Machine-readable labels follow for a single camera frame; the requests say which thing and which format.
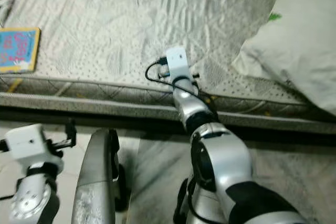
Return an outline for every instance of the gray mattress border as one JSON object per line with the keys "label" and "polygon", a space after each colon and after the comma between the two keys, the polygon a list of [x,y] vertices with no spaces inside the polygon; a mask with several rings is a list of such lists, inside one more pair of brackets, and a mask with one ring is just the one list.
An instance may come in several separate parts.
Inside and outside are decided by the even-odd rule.
{"label": "gray mattress border", "polygon": [[[178,121],[178,112],[173,106],[144,105],[115,101],[51,97],[47,95],[26,95],[0,92],[1,106],[14,106],[41,110],[57,110],[129,116],[135,118],[158,118]],[[219,111],[224,124],[259,127],[298,132],[336,134],[336,124],[298,118],[269,117]]]}
{"label": "gray mattress border", "polygon": [[[48,85],[51,84],[56,90],[48,91],[47,87],[43,88],[43,91],[39,91],[41,93],[35,92],[31,93],[31,87],[29,85],[31,83],[27,81],[36,81],[35,85]],[[146,105],[171,105],[173,104],[173,98],[171,92],[167,90],[159,90],[159,88],[152,88],[151,86],[147,88],[143,87],[133,87],[133,86],[118,86],[113,84],[106,84],[105,82],[95,82],[95,81],[87,81],[87,80],[61,80],[58,78],[50,78],[45,79],[41,77],[27,77],[23,75],[12,75],[12,74],[4,74],[0,75],[0,81],[5,83],[7,87],[0,90],[1,92],[10,92],[15,94],[24,94],[24,95],[46,95],[48,97],[64,97],[64,98],[76,98],[78,96],[74,95],[73,93],[69,93],[71,89],[75,85],[83,85],[87,84],[85,88],[90,90],[91,94],[93,90],[93,97],[80,97],[85,99],[93,99],[99,101],[117,101],[122,103],[136,103],[136,104],[146,104]],[[58,82],[59,85],[56,87],[52,82]],[[113,91],[112,95],[109,95],[109,92],[103,90],[103,87],[107,88],[114,88],[114,89],[122,89],[117,93]],[[95,91],[102,91],[103,96],[105,97],[96,97]],[[303,97],[301,98],[301,102],[297,103],[288,103],[288,102],[281,102],[281,101],[273,101],[267,99],[256,99],[252,97],[240,98],[240,97],[231,97],[231,96],[223,96],[223,95],[216,95],[216,94],[208,94],[214,97],[216,107],[219,111],[226,111],[226,112],[234,112],[239,114],[255,114],[255,115],[263,115],[267,114],[268,116],[280,116],[285,118],[303,118],[308,120],[324,120],[330,119],[330,115],[327,115],[326,112],[323,112],[310,104],[307,100],[303,101]]]}
{"label": "gray mattress border", "polygon": [[[28,74],[0,74],[0,80],[2,78],[13,78],[13,79],[23,79],[23,80],[38,80],[38,81],[56,81],[56,82],[63,82],[65,85],[66,84],[93,84],[93,85],[98,85],[98,86],[110,86],[110,87],[116,87],[116,88],[127,88],[127,89],[136,89],[136,90],[148,90],[148,91],[155,91],[155,92],[162,92],[162,93],[169,93],[170,90],[168,88],[160,88],[161,87],[166,87],[164,85],[158,85],[157,83],[155,84],[156,86],[136,86],[136,85],[131,85],[131,84],[125,84],[125,83],[111,83],[111,82],[106,82],[106,81],[91,81],[91,80],[75,80],[75,79],[64,79],[64,78],[53,78],[53,77],[40,77],[40,76],[32,76]],[[217,97],[221,98],[228,98],[228,99],[237,99],[237,100],[251,100],[251,101],[256,101],[256,102],[270,102],[270,103],[277,103],[277,104],[286,104],[286,105],[297,105],[297,106],[307,106],[302,100],[293,100],[291,102],[288,101],[276,101],[272,99],[259,99],[257,97],[237,97],[237,96],[229,96],[229,95],[221,95],[221,94],[216,94],[216,93],[209,93],[209,95],[214,95]]]}

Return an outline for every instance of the mattress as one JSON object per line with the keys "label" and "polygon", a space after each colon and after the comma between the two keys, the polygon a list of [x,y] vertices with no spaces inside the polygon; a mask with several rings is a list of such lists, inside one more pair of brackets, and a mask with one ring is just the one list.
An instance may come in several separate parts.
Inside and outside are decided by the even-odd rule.
{"label": "mattress", "polygon": [[0,76],[0,105],[178,120],[169,88],[144,71],[182,45],[226,123],[336,133],[298,92],[230,66],[274,2],[15,0],[5,26],[37,26],[41,39],[35,72]]}

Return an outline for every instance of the book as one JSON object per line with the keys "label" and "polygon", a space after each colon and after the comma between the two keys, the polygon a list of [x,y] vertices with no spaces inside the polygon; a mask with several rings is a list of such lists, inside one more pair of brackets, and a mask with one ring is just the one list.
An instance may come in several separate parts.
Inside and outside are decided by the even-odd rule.
{"label": "book", "polygon": [[33,72],[35,69],[40,29],[0,29],[0,74]]}

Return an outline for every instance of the white pillowcase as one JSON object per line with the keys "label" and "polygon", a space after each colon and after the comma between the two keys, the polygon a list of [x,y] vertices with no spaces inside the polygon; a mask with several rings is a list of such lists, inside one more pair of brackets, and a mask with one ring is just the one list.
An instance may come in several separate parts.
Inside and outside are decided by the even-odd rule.
{"label": "white pillowcase", "polygon": [[233,66],[290,85],[336,115],[336,0],[276,0],[271,16]]}

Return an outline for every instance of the floor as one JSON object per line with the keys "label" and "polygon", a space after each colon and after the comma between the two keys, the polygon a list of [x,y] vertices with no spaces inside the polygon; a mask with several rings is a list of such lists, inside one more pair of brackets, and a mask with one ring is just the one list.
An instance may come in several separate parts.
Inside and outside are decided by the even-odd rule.
{"label": "floor", "polygon": [[[0,138],[27,123],[0,121]],[[64,138],[62,125],[45,125],[49,138]],[[65,149],[65,169],[58,176],[61,206],[54,224],[71,223],[72,203],[81,162],[94,127],[78,126],[78,144]],[[130,207],[117,213],[117,223],[167,224],[182,180],[190,171],[190,146],[186,136],[117,130],[119,160],[131,188]],[[336,147],[285,145],[248,141],[254,177],[282,194],[311,224],[333,224],[336,219]],[[14,193],[20,166],[9,152],[0,153],[0,197]],[[11,201],[0,201],[0,223],[8,223]]]}

